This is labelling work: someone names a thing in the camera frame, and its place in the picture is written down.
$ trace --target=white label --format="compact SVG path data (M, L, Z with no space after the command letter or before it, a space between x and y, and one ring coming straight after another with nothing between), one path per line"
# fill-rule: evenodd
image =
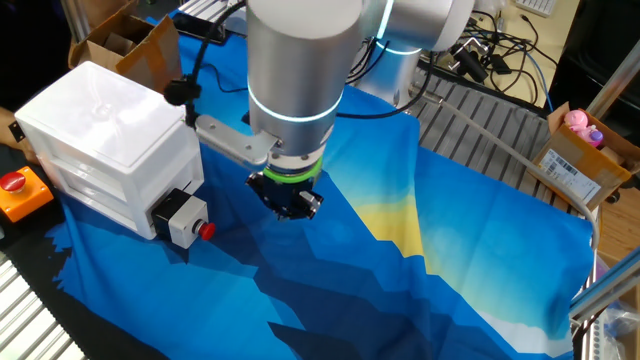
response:
M584 176L553 150L547 152L538 166L546 171L547 175L563 183L585 203L591 201L600 191L600 185Z

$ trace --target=white plastic drawer unit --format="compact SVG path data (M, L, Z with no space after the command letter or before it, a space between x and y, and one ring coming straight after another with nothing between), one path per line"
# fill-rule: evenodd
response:
M59 190L147 239L156 235L156 202L203 183L184 108L94 63L42 91L16 119Z

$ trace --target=metal bracket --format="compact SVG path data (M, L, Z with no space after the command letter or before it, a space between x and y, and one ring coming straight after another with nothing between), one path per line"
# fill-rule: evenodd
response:
M476 48L478 50L478 54L480 55L487 55L489 53L489 47L482 45L482 43L480 43L480 41L478 41L478 39L476 38L470 38L469 40L460 44L460 48L451 55L456 56L460 51L469 46L473 46L474 48ZM462 65L460 61L457 61L456 63L449 62L447 64L447 67L451 71L456 71L460 67L460 65Z
M278 138L264 131L246 136L209 115L196 119L198 138L212 149L251 170L264 167Z

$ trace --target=wire bundle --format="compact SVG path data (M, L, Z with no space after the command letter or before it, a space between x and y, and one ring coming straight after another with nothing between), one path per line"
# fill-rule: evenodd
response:
M515 84L522 78L522 75L526 75L528 76L533 83L533 87L534 87L534 97L531 101L532 104L536 104L538 101L538 85L537 82L535 81L534 76L529 73L528 71L524 70L524 64L526 62L526 59L529 58L534 66L536 67L536 69L538 70L538 72L540 73L540 78L542 79L542 84L543 84L543 88L545 91L545 94L547 96L547 102L549 103L549 108L551 109L551 111L553 111L553 106L551 104L551 99L549 98L549 91L547 89L546 86L546 81L544 78L544 74L542 73L542 69L540 68L540 66L538 65L538 63L536 62L536 60L531 56L532 52L538 52L540 55L544 56L545 58L547 58L549 61L551 61L556 67L558 66L558 63L551 58L549 55L545 54L544 52L542 52L538 47L538 40L540 38L538 31L536 30L535 26L533 25L533 23L531 23L531 21L529 20L529 18L527 18L525 15L521 15L520 17L522 18L522 20L526 21L529 26L531 26L531 29L534 32L535 35L535 39L533 41L529 40L529 39L523 39L517 36L513 36L510 34L506 34L506 33L500 33L497 31L497 27L496 27L496 21L495 18L493 16L491 16L490 14L484 13L484 12L479 12L479 11L474 11L475 13L479 13L481 15L487 16L489 17L493 24L494 24L494 30L493 31L487 31L485 29L482 29L481 27L477 26L476 24L469 24L467 26L467 28L465 29L465 32L468 35L463 35L461 37L461 39L468 39L468 38L476 38L481 42L484 42L486 44L489 45L489 53L483 58L483 62L486 64L486 66L488 66L489 64L489 57L494 53L495 49L497 47L501 47L501 48L505 48L507 49L507 51L502 55L502 58L506 58L509 56L513 56L519 53L522 53L522 61L520 62L520 68L519 69L510 69L513 72L517 72L517 76L514 79L513 82L511 82L511 84L509 84L506 88L501 89L495 82L494 79L494 73L496 71L496 69L494 68L488 68L487 70L490 71L490 80L491 80L491 84L494 86L494 88L502 93L505 93L506 91L508 91L509 89L511 89L513 86L515 86ZM507 46L507 45L503 45L502 42L503 41L508 41L510 42L512 45L511 46Z

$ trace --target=pink toy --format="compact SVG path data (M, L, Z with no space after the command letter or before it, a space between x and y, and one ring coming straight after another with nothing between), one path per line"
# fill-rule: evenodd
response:
M600 146L600 144L602 144L602 140L604 140L604 135L596 129L595 125L576 131L576 134L593 147Z
M584 111L573 110L570 111L564 117L564 122L569 126L571 131L577 133L580 130L584 130L589 126L589 118Z

